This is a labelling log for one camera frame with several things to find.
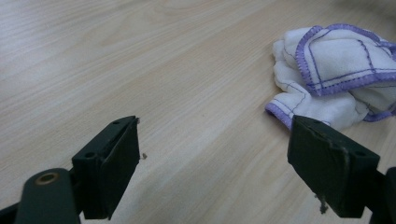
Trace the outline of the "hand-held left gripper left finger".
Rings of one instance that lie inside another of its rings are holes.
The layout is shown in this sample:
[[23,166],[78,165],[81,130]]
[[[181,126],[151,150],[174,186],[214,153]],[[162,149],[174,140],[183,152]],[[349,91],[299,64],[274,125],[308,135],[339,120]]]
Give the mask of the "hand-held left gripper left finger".
[[78,208],[86,219],[111,219],[140,160],[136,116],[110,122],[73,158]]

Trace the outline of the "white cloth with purple edging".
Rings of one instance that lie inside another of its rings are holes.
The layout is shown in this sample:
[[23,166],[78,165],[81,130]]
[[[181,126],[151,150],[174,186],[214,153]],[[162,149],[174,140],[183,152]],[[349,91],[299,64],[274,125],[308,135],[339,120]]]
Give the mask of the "white cloth with purple edging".
[[396,43],[350,24],[287,31],[273,44],[275,84],[265,110],[336,130],[396,116]]

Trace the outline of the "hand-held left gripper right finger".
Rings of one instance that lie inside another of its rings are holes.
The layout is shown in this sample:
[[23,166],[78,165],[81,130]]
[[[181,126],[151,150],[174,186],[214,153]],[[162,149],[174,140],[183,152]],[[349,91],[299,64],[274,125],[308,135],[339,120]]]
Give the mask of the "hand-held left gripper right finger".
[[380,157],[329,125],[292,118],[288,162],[339,217],[361,217]]

